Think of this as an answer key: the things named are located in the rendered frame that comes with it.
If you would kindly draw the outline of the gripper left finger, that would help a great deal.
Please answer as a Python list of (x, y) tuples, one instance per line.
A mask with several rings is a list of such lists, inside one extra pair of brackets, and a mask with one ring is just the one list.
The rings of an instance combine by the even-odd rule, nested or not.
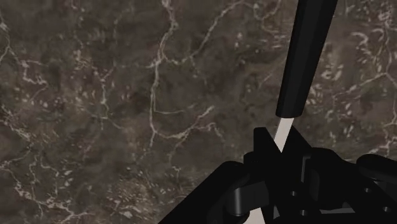
[(268, 130), (257, 127), (243, 162), (223, 162), (158, 224), (274, 224), (266, 152), (280, 154)]

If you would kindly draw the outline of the black-handled knife with white blade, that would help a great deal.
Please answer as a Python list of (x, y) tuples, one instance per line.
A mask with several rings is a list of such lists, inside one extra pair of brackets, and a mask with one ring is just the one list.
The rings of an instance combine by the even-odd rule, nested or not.
[(264, 193), (265, 202), (212, 224), (309, 224), (321, 214), (305, 186), (312, 148), (292, 123), (303, 113), (337, 2), (298, 0), (277, 102), (277, 131), (269, 143), (260, 138), (254, 146), (253, 164), (265, 177), (254, 199)]

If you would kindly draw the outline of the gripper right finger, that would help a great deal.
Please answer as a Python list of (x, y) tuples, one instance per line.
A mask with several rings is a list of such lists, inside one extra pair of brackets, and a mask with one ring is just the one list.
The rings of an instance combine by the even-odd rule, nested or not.
[(278, 127), (274, 143), (284, 192), (273, 224), (397, 224), (397, 161), (347, 162), (294, 127)]

